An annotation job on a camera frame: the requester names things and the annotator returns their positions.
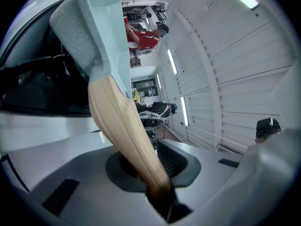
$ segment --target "red shirt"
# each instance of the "red shirt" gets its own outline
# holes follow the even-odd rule
[[[130,51],[135,51],[136,49],[145,49],[145,48],[152,48],[155,47],[158,44],[158,39],[153,32],[149,31],[136,31],[134,32],[139,38],[140,46],[139,48],[129,48]],[[127,33],[127,42],[134,42],[133,38],[130,34]]]

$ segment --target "black slot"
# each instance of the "black slot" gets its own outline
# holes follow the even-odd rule
[[[189,186],[201,171],[196,157],[174,146],[157,143],[158,158],[175,188]],[[145,184],[139,179],[135,168],[120,153],[111,155],[105,165],[108,178],[127,192],[146,192]]]
[[[218,162],[221,163],[221,164],[233,167],[233,168],[236,168],[239,165],[239,162],[237,162],[237,161],[231,161],[231,160],[228,160],[228,159],[221,159]]]
[[[74,179],[65,179],[60,186],[45,200],[42,206],[52,214],[59,216],[60,212],[78,185],[79,182]]]

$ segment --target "person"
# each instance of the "person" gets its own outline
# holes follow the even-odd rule
[[[170,113],[175,114],[178,109],[176,104],[168,104],[164,102],[154,102],[152,105],[144,106],[141,104],[136,104],[138,113],[143,111],[151,111],[161,115],[162,118],[167,118]]]
[[[271,135],[280,134],[281,131],[281,126],[276,119],[266,118],[257,121],[255,142],[263,144]]]
[[[158,24],[158,29],[149,31],[139,31],[133,26],[124,23],[127,32],[127,43],[130,51],[143,49],[152,50],[158,44],[159,39],[166,36],[169,28],[165,24]]]

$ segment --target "black object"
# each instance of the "black object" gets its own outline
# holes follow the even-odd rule
[[[151,8],[159,20],[159,22],[156,22],[156,24],[164,24],[167,19],[166,15],[164,14],[164,8],[158,5],[151,6]]]
[[[148,135],[150,140],[155,138],[155,136],[156,136],[156,133],[154,130],[148,130],[148,131],[146,131],[146,134]]]
[[[163,120],[160,119],[141,119],[142,125],[144,126],[144,129],[146,133],[149,131],[153,131],[154,129],[158,129],[163,125]]]
[[[57,56],[45,56],[0,70],[0,95],[2,96],[13,86],[18,86],[19,75],[31,70],[41,70],[60,65],[60,63],[66,59],[67,56],[63,54]]]
[[[168,104],[164,102],[154,102],[152,104],[152,107],[149,108],[149,111],[160,114],[161,117],[166,118],[170,115],[170,110],[169,109],[166,110],[168,105],[172,107],[172,112],[175,112],[175,110],[177,109],[176,104]]]
[[[125,13],[129,22],[135,22],[141,19],[140,14],[138,13]]]
[[[140,103],[135,103],[135,105],[136,105],[138,113],[149,110],[149,107],[147,107],[146,105],[142,105]]]
[[[175,188],[189,186],[201,171],[201,163],[196,157],[178,148],[157,143],[157,153],[166,173]],[[120,189],[127,192],[146,192],[145,184],[139,179],[135,168],[117,152],[105,164],[108,178]]]
[[[237,161],[231,161],[231,160],[228,160],[228,159],[221,159],[218,162],[221,163],[221,164],[233,167],[233,168],[236,168],[239,165],[239,162],[237,162]]]
[[[152,142],[151,144],[154,147],[154,150],[156,150],[157,149],[157,143],[156,142]]]
[[[256,139],[261,138],[265,134],[272,135],[281,132],[281,126],[276,119],[266,118],[257,121]]]
[[[52,214],[59,216],[60,212],[71,198],[79,181],[67,178],[60,186],[45,200],[42,206]]]
[[[167,195],[161,195],[157,199],[151,198],[147,194],[146,196],[156,211],[169,224],[178,221],[192,212],[185,204],[179,203],[173,185],[170,193]]]

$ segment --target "scoop handle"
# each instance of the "scoop handle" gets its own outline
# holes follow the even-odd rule
[[[90,82],[88,95],[94,122],[136,169],[146,183],[148,195],[169,193],[169,177],[155,154],[134,102],[120,92],[111,76]]]

